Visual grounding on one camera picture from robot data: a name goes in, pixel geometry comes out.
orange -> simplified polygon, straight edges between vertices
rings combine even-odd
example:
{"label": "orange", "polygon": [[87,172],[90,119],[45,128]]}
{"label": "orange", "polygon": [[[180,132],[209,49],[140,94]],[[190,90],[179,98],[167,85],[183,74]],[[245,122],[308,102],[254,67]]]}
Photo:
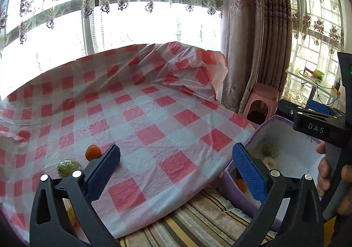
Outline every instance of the orange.
{"label": "orange", "polygon": [[240,189],[240,191],[242,191],[243,193],[245,193],[247,191],[247,185],[244,180],[242,180],[242,179],[235,180],[235,184]]}
{"label": "orange", "polygon": [[93,159],[98,159],[101,157],[101,150],[96,145],[90,145],[86,150],[86,159],[91,161]]}

table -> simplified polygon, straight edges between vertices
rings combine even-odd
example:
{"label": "table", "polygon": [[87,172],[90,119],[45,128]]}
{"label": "table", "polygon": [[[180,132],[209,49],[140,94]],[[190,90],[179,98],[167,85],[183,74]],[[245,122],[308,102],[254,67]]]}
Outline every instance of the table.
{"label": "table", "polygon": [[326,79],[323,79],[322,81],[320,81],[319,79],[313,77],[310,74],[306,74],[303,76],[300,74],[300,72],[303,74],[303,69],[300,69],[299,67],[294,68],[291,66],[286,69],[286,72],[288,74],[293,75],[294,77],[297,77],[297,78],[305,81],[306,83],[312,85],[312,90],[310,91],[308,100],[313,100],[313,97],[314,97],[317,89],[323,91],[324,93],[326,93],[327,95],[329,95],[332,98],[336,98],[336,93],[333,90],[324,88],[324,87],[330,86],[330,84],[327,82]]}

blue object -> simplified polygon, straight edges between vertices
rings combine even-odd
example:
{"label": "blue object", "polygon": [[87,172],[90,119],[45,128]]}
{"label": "blue object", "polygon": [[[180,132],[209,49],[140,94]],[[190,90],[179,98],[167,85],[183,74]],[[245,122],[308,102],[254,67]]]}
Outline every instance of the blue object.
{"label": "blue object", "polygon": [[331,115],[332,111],[330,109],[330,107],[321,104],[319,102],[316,102],[314,100],[308,100],[307,101],[307,108],[319,113],[323,113],[323,114],[327,114],[327,115]]}
{"label": "blue object", "polygon": [[268,196],[266,192],[266,181],[241,143],[237,143],[233,146],[232,159],[253,198],[263,204]]}
{"label": "blue object", "polygon": [[87,179],[84,179],[84,187],[86,190],[85,198],[88,202],[99,199],[111,175],[115,171],[120,158],[120,148],[116,145],[111,145],[100,158],[90,161],[89,165],[94,170],[92,170]]}

yellow object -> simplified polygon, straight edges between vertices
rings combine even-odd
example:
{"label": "yellow object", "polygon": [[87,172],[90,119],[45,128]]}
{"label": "yellow object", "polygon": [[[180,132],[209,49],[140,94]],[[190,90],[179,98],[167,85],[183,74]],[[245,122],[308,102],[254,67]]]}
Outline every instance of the yellow object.
{"label": "yellow object", "polygon": [[332,91],[339,97],[341,92],[338,91],[336,88],[332,88]]}
{"label": "yellow object", "polygon": [[75,212],[73,211],[71,202],[67,198],[63,198],[63,201],[64,201],[64,205],[65,205],[65,208],[67,211],[68,218],[70,219],[72,226],[75,227],[75,225],[78,223],[78,221],[77,221],[77,217],[75,215]]}
{"label": "yellow object", "polygon": [[331,237],[334,234],[335,220],[336,217],[324,223],[324,247],[327,247],[331,242]]}
{"label": "yellow object", "polygon": [[277,161],[275,161],[272,157],[265,157],[262,162],[265,164],[265,166],[270,170],[277,169],[278,164]]}
{"label": "yellow object", "polygon": [[317,75],[317,78],[319,78],[320,80],[324,79],[324,73],[318,69],[314,70],[314,73]]}

brown curtain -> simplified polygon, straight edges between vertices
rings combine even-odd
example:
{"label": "brown curtain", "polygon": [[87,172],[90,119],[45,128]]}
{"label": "brown curtain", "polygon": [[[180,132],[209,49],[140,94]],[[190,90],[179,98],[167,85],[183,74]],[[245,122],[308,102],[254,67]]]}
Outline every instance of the brown curtain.
{"label": "brown curtain", "polygon": [[263,0],[263,44],[257,82],[279,90],[282,95],[292,45],[290,0]]}
{"label": "brown curtain", "polygon": [[222,104],[241,113],[258,73],[262,48],[261,0],[224,0],[221,51],[228,74],[222,90]]}

